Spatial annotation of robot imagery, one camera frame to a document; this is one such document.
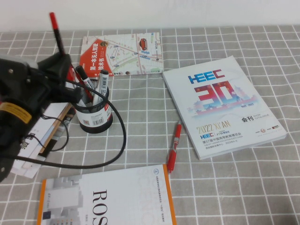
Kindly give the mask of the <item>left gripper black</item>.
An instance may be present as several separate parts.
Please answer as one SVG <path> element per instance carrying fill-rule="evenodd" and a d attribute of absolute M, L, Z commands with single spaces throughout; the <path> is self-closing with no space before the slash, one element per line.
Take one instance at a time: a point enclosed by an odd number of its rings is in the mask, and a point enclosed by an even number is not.
<path fill-rule="evenodd" d="M 10 102 L 30 110 L 46 109 L 51 103 L 66 103 L 65 87 L 71 67 L 69 54 L 55 53 L 40 61 L 0 61 L 0 102 Z M 51 82 L 63 87 L 52 88 Z"/>

